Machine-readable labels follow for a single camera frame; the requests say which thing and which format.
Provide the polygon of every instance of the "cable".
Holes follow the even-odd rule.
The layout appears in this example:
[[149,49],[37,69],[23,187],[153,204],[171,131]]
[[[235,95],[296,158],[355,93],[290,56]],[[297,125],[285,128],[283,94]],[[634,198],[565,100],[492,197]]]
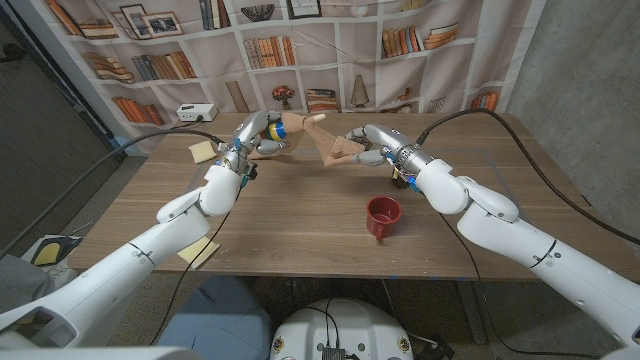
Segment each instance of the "cable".
[[511,135],[511,137],[513,138],[513,140],[516,142],[516,145],[518,145],[518,148],[520,148],[520,151],[522,151],[522,154],[524,154],[524,156],[527,158],[527,161],[529,161],[529,164],[531,164],[531,166],[533,167],[533,170],[536,171],[536,173],[538,174],[538,176],[542,179],[542,181],[544,181],[545,184],[547,184],[547,186],[549,187],[549,189],[551,189],[551,191],[553,191],[554,194],[556,194],[560,199],[562,199],[562,201],[564,201],[567,205],[569,205],[571,208],[573,208],[573,210],[577,211],[578,213],[580,213],[582,216],[586,217],[587,219],[591,220],[594,224],[600,226],[601,228],[620,236],[623,239],[629,240],[632,243],[635,243],[636,245],[640,245],[640,239],[633,237],[627,233],[624,233],[614,227],[612,227],[611,225],[600,221],[598,218],[594,217],[593,215],[589,214],[588,212],[586,212],[585,210],[583,210],[580,206],[576,205],[573,201],[569,200],[568,197],[566,197],[560,190],[558,190],[558,188],[556,188],[551,181],[547,178],[547,176],[542,172],[542,170],[540,169],[540,167],[538,167],[538,164],[536,164],[536,162],[533,160],[533,158],[531,157],[531,155],[529,154],[529,152],[527,151],[527,149],[524,147],[524,145],[522,144],[522,142],[520,141],[520,139],[518,138],[518,135],[516,135],[515,131],[513,131],[513,129],[511,128],[511,126],[509,126],[509,124],[502,118],[500,117],[500,115],[494,113],[491,110],[487,110],[487,109],[482,109],[482,108],[475,108],[475,109],[467,109],[467,110],[462,110],[459,111],[457,113],[453,113],[449,116],[446,116],[438,121],[436,121],[435,123],[431,124],[429,127],[427,127],[422,134],[420,135],[420,137],[418,137],[418,140],[416,141],[418,144],[422,145],[424,143],[424,141],[427,139],[427,136],[429,136],[429,133],[431,132],[431,130],[435,129],[436,127],[444,124],[445,122],[449,121],[449,120],[453,120],[457,117],[460,117],[462,115],[466,115],[466,114],[471,114],[471,113],[479,113],[479,112],[483,112],[486,114],[491,115],[494,119],[498,120],[498,122],[500,122],[500,124],[502,124],[502,126],[507,130],[507,132],[509,132],[509,135]]
[[451,230],[451,232],[456,236],[456,238],[458,239],[458,241],[460,241],[460,243],[462,244],[462,246],[464,246],[464,249],[467,251],[467,254],[469,254],[469,258],[471,258],[471,262],[473,263],[473,268],[476,270],[476,275],[478,276],[478,284],[480,285],[480,292],[482,293],[482,298],[484,300],[485,303],[485,308],[487,310],[487,318],[489,319],[489,325],[491,326],[491,331],[493,332],[493,335],[495,335],[495,337],[498,339],[498,341],[500,341],[500,343],[502,343],[502,345],[504,347],[506,347],[507,349],[511,350],[514,353],[517,354],[523,354],[523,355],[535,355],[535,356],[569,356],[569,357],[579,357],[579,358],[584,358],[584,359],[599,359],[600,357],[595,356],[595,355],[589,355],[589,354],[579,354],[579,353],[565,353],[565,352],[554,352],[554,351],[526,351],[526,350],[518,350],[515,348],[512,348],[511,346],[507,345],[504,340],[502,340],[502,338],[500,337],[500,335],[498,335],[498,331],[496,330],[496,326],[493,323],[493,317],[491,316],[491,311],[489,310],[489,301],[487,300],[487,294],[484,291],[484,282],[482,281],[482,277],[480,276],[480,270],[478,269],[478,265],[476,264],[476,260],[473,257],[473,254],[471,254],[471,250],[469,250],[469,247],[467,247],[467,244],[464,243],[464,241],[462,240],[462,238],[458,235],[458,233],[453,230],[453,227],[451,226],[451,224],[449,224],[449,222],[447,221],[447,219],[445,219],[445,217],[438,213],[438,215],[440,215],[440,217],[442,218],[442,221],[445,222],[445,224],[447,224],[447,227],[449,227],[449,229]]
[[20,234],[18,234],[18,236],[16,236],[13,240],[11,240],[11,242],[9,243],[9,245],[7,245],[4,250],[2,250],[2,253],[0,253],[0,260],[2,260],[2,258],[5,257],[5,255],[7,255],[7,253],[9,253],[9,251],[18,243],[18,241],[20,241],[29,231],[33,230],[33,228],[36,227],[36,225],[38,225],[38,223],[40,221],[42,221],[42,219],[44,219],[51,211],[53,211],[53,209],[62,202],[62,200],[64,200],[64,198],[69,195],[69,193],[71,193],[71,191],[73,191],[73,189],[76,188],[76,186],[78,186],[85,178],[87,178],[87,176],[89,176],[95,169],[97,169],[100,165],[102,165],[102,163],[104,163],[105,161],[107,161],[110,157],[112,157],[113,155],[116,155],[118,153],[120,153],[121,151],[123,151],[124,149],[128,148],[129,146],[136,144],[142,140],[148,139],[150,137],[153,136],[158,136],[158,135],[168,135],[168,134],[193,134],[193,135],[200,135],[200,136],[204,136],[206,138],[211,139],[211,141],[215,142],[216,144],[219,144],[222,142],[222,140],[220,140],[217,136],[211,135],[211,134],[207,134],[205,132],[202,131],[196,131],[196,130],[187,130],[187,129],[178,129],[178,130],[159,130],[156,132],[152,132],[149,134],[144,134],[141,136],[138,136],[137,138],[134,138],[130,141],[127,141],[126,143],[124,143],[123,145],[121,145],[120,147],[114,149],[113,151],[111,151],[110,153],[108,153],[107,155],[105,155],[104,157],[102,157],[102,159],[98,160],[95,164],[91,165],[91,167],[89,169],[87,169],[84,173],[82,173],[82,175],[80,175],[76,181],[73,182],[73,184],[71,184],[62,194],[60,194],[60,196],[58,196],[57,199],[55,199],[51,205],[49,205],[42,213],[40,213],[40,215],[38,215],[38,217],[33,220],[33,222],[31,224],[29,224],[29,226],[27,226],[24,230],[22,230],[22,232],[20,232]]
[[[325,308],[325,312],[324,312],[324,321],[327,322],[327,346],[328,347],[331,347],[331,344],[329,344],[329,319],[327,319],[327,317],[329,316],[329,304],[331,304],[331,300],[333,300],[333,296],[329,298],[329,301],[327,301],[327,307]],[[340,349],[340,338],[338,337],[337,331],[338,331],[338,328],[336,327],[336,349]]]
[[[238,201],[238,198],[240,197],[241,192],[242,192],[242,188],[240,188],[240,190],[238,191],[238,195],[236,195],[236,201]],[[153,339],[149,343],[149,346],[153,345],[153,343],[156,342],[156,340],[158,339],[158,336],[160,336],[160,333],[162,332],[162,327],[164,326],[164,323],[167,321],[167,318],[169,317],[169,313],[171,312],[171,307],[173,306],[173,302],[176,300],[176,295],[178,295],[178,289],[180,289],[180,284],[182,284],[182,279],[184,279],[184,276],[187,275],[187,272],[189,271],[189,268],[191,267],[191,265],[193,265],[193,263],[200,257],[200,255],[209,247],[209,245],[211,245],[211,243],[213,242],[213,239],[216,238],[216,235],[218,235],[218,233],[220,232],[220,229],[222,229],[222,225],[224,225],[225,221],[227,221],[227,218],[229,217],[230,214],[231,214],[231,211],[229,211],[227,215],[224,216],[224,219],[222,219],[222,222],[218,226],[218,229],[216,230],[215,233],[213,233],[213,236],[211,237],[211,239],[209,239],[209,242],[207,243],[207,245],[205,245],[202,248],[202,250],[200,250],[198,255],[196,255],[193,258],[193,260],[191,260],[189,265],[187,265],[187,267],[182,271],[182,274],[178,279],[178,283],[176,284],[176,287],[173,290],[173,295],[171,295],[171,301],[169,301],[169,306],[167,306],[167,311],[164,313],[164,317],[162,317],[162,322],[158,327],[158,331],[156,331],[156,334],[153,336]]]
[[[391,295],[389,294],[389,289],[387,289],[387,283],[384,282],[384,279],[380,279],[380,280],[382,281],[382,286],[384,286],[384,292],[387,293],[387,300],[389,300],[389,306],[391,307],[391,314],[393,315],[393,317],[398,322],[400,322],[400,320],[398,320],[398,317],[396,316],[395,310],[393,309],[393,302],[391,301]],[[431,348],[433,348],[433,349],[435,349],[435,348],[437,348],[439,346],[437,342],[435,342],[435,341],[433,341],[431,339],[423,338],[421,336],[412,334],[412,333],[410,333],[408,331],[407,331],[407,335],[428,343],[429,345],[431,345]]]
[[180,125],[180,126],[174,126],[171,129],[182,129],[182,128],[185,128],[185,127],[193,126],[193,125],[195,125],[197,123],[202,122],[202,120],[204,120],[204,117],[202,117],[202,115],[198,115],[198,117],[196,118],[196,121],[188,122],[188,123],[186,123],[184,125]]
[[[315,311],[320,311],[321,313],[323,313],[325,315],[325,319],[327,318],[327,316],[329,317],[329,319],[331,319],[331,321],[333,322],[333,327],[336,329],[336,349],[338,348],[338,344],[340,343],[338,341],[338,338],[340,337],[338,335],[338,325],[336,324],[336,321],[333,319],[333,316],[331,316],[331,314],[329,314],[328,312],[324,311],[324,310],[320,310],[311,306],[303,306],[301,307],[301,309],[311,309],[311,310],[315,310]],[[327,346],[331,347],[329,344],[329,321],[327,321]]]
[[66,236],[73,236],[73,235],[77,234],[78,231],[84,230],[84,229],[88,228],[89,226],[91,226],[91,225],[93,225],[95,223],[96,223],[95,220],[91,220],[88,223],[86,223],[86,224],[80,226],[79,228],[73,230],[72,232],[68,233]]

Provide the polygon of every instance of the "sticky note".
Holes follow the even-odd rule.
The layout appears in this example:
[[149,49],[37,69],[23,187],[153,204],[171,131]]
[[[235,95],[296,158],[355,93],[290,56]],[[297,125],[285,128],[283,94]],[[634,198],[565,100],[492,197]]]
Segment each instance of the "sticky note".
[[204,263],[220,247],[220,244],[216,244],[213,241],[209,243],[209,240],[210,239],[208,237],[204,236],[202,239],[182,249],[182,251],[178,253],[178,256],[180,256],[182,260],[186,261],[187,263],[191,263],[191,261],[193,261],[193,259],[198,256],[200,250],[202,250],[206,246],[207,248],[202,252],[202,254],[200,254],[200,256],[198,256],[196,261],[191,264],[192,269],[197,269],[198,266],[202,265],[202,263]]
[[189,150],[191,150],[193,162],[196,164],[200,164],[201,162],[205,162],[216,157],[216,153],[213,151],[213,146],[211,146],[211,141],[203,141],[201,143],[191,145],[189,146]]

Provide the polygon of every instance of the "bookshelf backdrop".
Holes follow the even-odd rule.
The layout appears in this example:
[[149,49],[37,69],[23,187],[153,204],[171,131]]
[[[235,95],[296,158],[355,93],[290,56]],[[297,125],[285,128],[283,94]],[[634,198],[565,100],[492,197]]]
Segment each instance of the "bookshelf backdrop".
[[545,3],[30,1],[131,137],[182,103],[281,110],[279,85],[300,113],[504,112]]

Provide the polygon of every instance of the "small white device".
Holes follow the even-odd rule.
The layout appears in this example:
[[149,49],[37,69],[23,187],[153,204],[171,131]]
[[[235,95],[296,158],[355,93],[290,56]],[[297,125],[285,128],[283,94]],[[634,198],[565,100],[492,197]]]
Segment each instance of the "small white device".
[[218,109],[213,104],[182,104],[176,110],[180,121],[196,121],[202,115],[202,121],[213,121],[218,115]]

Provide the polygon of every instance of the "table leg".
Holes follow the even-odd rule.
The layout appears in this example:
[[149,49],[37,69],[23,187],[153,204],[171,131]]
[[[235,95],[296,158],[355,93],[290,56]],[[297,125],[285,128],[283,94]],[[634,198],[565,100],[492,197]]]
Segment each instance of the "table leg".
[[482,315],[480,314],[480,308],[478,306],[478,300],[472,281],[456,281],[458,287],[458,294],[460,295],[460,301],[464,308],[464,313],[467,316],[467,322],[469,323],[469,330],[471,330],[471,337],[476,344],[487,343],[487,333],[484,330],[482,323]]

